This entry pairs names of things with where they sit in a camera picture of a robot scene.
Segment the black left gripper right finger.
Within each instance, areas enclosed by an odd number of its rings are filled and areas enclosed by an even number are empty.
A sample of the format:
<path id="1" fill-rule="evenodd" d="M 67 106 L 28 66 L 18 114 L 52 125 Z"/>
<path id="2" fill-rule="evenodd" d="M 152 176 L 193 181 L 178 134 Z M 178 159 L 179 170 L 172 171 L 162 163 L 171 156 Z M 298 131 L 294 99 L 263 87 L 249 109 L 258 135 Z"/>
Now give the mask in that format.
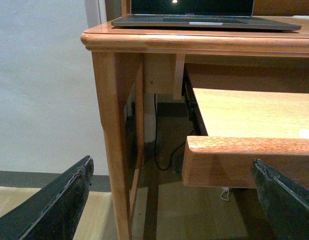
<path id="1" fill-rule="evenodd" d="M 261 159 L 251 174 L 259 202 L 279 240 L 309 240 L 309 190 Z"/>

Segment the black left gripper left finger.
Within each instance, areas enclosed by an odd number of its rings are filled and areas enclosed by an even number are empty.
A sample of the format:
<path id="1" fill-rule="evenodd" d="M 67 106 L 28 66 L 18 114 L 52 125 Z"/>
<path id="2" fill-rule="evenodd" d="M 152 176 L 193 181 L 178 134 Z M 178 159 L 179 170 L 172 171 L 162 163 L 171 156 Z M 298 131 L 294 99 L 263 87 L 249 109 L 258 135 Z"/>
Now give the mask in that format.
<path id="1" fill-rule="evenodd" d="M 29 199 L 0 217 L 0 240 L 71 240 L 94 174 L 87 155 Z"/>

